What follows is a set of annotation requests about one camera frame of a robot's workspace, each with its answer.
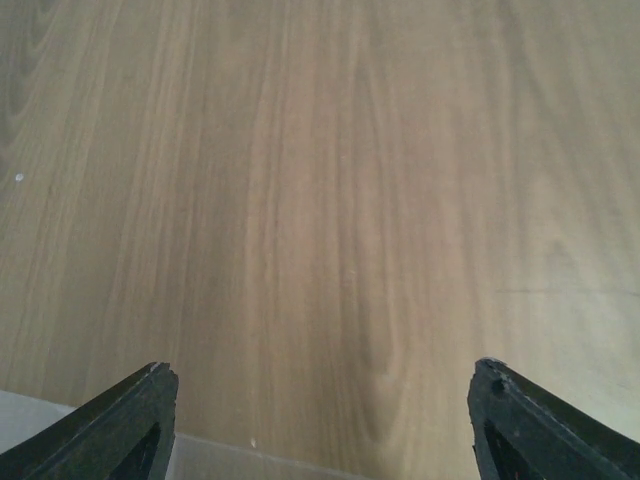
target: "light wood surface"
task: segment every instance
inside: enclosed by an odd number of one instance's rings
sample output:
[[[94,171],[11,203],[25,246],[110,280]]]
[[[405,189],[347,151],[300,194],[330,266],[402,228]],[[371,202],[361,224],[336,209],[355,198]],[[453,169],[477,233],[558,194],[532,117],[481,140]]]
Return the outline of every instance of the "light wood surface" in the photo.
[[[469,479],[491,355],[640,439],[636,1],[0,4],[0,388]]]

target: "wooden floor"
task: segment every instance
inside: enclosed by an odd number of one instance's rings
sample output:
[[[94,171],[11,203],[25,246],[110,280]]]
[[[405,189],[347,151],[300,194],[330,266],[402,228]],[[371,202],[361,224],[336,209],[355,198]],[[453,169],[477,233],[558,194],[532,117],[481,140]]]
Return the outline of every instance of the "wooden floor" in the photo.
[[[490,355],[640,439],[637,1],[0,5],[0,388],[470,479]]]

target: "black plastic part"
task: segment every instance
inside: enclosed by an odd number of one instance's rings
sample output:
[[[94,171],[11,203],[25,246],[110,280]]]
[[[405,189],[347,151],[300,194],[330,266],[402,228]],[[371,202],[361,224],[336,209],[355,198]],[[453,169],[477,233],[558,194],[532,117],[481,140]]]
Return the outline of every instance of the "black plastic part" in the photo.
[[[0,455],[2,479],[164,479],[178,377],[151,363]]]
[[[640,445],[484,358],[469,390],[482,480],[640,479]]]

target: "wood grain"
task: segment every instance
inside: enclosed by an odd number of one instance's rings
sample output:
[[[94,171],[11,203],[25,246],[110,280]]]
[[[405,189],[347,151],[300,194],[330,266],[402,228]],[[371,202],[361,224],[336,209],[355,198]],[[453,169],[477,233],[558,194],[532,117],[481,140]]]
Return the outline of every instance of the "wood grain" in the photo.
[[[640,439],[637,2],[0,4],[0,388],[467,479],[491,355]]]

